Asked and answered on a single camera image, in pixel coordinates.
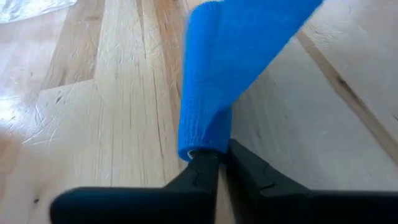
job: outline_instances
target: blue bandage roll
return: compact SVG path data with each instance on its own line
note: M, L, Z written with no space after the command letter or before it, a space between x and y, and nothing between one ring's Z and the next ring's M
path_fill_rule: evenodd
M225 0L191 13L185 30L178 154L226 152L234 100L300 29L322 0Z

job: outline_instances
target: scratch mark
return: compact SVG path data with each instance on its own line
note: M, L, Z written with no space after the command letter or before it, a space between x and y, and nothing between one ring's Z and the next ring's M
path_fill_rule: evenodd
M163 10L163 16L164 16L164 19L165 19L164 26L166 26L166 29L167 29L167 25L166 24L169 23L169 20L168 20L168 17L167 17L167 13L164 10Z
M101 127L102 127L103 116L104 116L103 111L104 111L103 105L100 105L99 106L99 116L98 116L98 135L97 135L99 144L101 142Z
M161 40L155 47L153 47L150 51L153 52L157 47L163 44L163 40Z
M1 98L0 100L13 100L13 99L18 99L18 96L14 96L14 97L7 97L7 98Z
M131 125L131 116L132 116L132 111L131 111L131 108L132 108L131 94L129 94L129 97L130 97L130 106L129 106L130 116L129 116L129 118L130 118L130 130L131 130L131 128L132 128L132 125Z
M51 137L50 137L50 140L49 140L49 143L47 144L47 147L49 147L49 146L50 146L50 143L53 141L54 134L55 134L55 132L58 130L58 128L60 128L60 126L57 126L57 127L55 128L55 130L52 132Z
M155 80L155 72L152 70L152 74L154 76L154 90L155 90L155 108L156 108L156 120L157 120L157 134L159 137L159 146L160 146L160 155L162 156L162 162L164 163L164 153L163 153L163 147L162 147L162 141L160 140L160 124L159 124L159 112L157 108L157 91L156 91L156 80ZM166 183L166 173L164 171L165 169L163 168L163 178L164 182Z
M70 56L71 59L75 57L77 50L78 50L78 48L75 48L75 50L72 52L72 54Z
M73 86L72 86L72 88L69 90L69 92L68 92L68 95L67 95L67 97L66 97L66 99L65 99L65 102L67 102L68 101L68 99L69 99L69 96L70 96L70 93L76 88L76 83L75 84L73 84Z
M57 100L56 100L56 102L55 102L55 106L57 106L57 105L59 104L59 102L60 102L61 99L62 99L62 96L59 96L59 97L57 98Z
M142 95L144 96L144 116L145 116L145 125L148 126L147 124L147 106L146 106L146 94L145 94L145 85L144 85L144 77L141 74L141 80L142 80Z
M142 44L144 45L144 58L147 58L147 52L145 49L145 27L144 27L144 8L142 7L142 0L137 0L138 17L141 26L141 37Z
M37 133L33 134L31 137L27 138L25 141L22 141L21 144L24 144L24 143L26 143L27 141L30 141L31 139L33 139L33 138L35 138L36 136L38 136L41 132L44 131L44 129L45 129L46 127L48 127L48 126L52 123L53 120L54 120L54 118L52 117L52 119L51 119L51 121L49 121L49 123L47 123L45 126L41 127L41 129L40 129Z
M101 99L101 102L104 103L104 104L106 105L105 99L104 99L104 97L102 96L102 94L101 94L101 92L100 92L100 89L98 88L97 83L95 83L94 85L95 85L95 90L97 91L97 93L98 93L98 95L99 95L99 98Z
M10 131L10 130L12 129L12 127L14 127L14 124L11 124L11 125L6 129L6 131Z
M175 87L177 88L178 98L181 99L181 90L180 90L180 87L178 86L177 82L175 83Z
M13 116L9 121L7 121L6 122L6 124L5 125L7 125L7 124L9 124L9 123L11 123L12 121L14 121L15 120L15 118L16 118L16 116Z
M113 185L114 122L112 122L111 185Z
M47 139L47 140L35 142L32 145L34 146L34 145L37 145L37 144L46 143L46 142L50 142L50 141L51 141L51 139Z
M40 124L42 125L42 128L43 128L43 119L42 119L42 115L39 112L39 109L37 108L37 100L35 100L35 111L36 111L36 115L35 116L39 117Z

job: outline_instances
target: black tool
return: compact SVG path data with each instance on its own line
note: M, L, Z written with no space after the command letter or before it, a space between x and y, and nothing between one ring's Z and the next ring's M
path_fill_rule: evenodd
M192 154L188 167L161 189L82 187L58 196L53 224L214 223L220 163L235 189L239 223L397 223L397 192L310 190L281 174L235 140L227 155Z

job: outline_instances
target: wooden surface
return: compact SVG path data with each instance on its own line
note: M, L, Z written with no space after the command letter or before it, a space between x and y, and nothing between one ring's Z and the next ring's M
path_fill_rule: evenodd
M202 0L79 0L0 25L0 223L76 186L162 186ZM233 137L312 189L398 190L398 3L327 0L235 103ZM224 179L217 222L234 223Z

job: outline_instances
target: plastic bag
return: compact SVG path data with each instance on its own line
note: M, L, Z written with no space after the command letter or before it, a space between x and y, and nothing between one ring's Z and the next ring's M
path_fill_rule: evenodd
M0 24L72 6L77 0L0 0Z

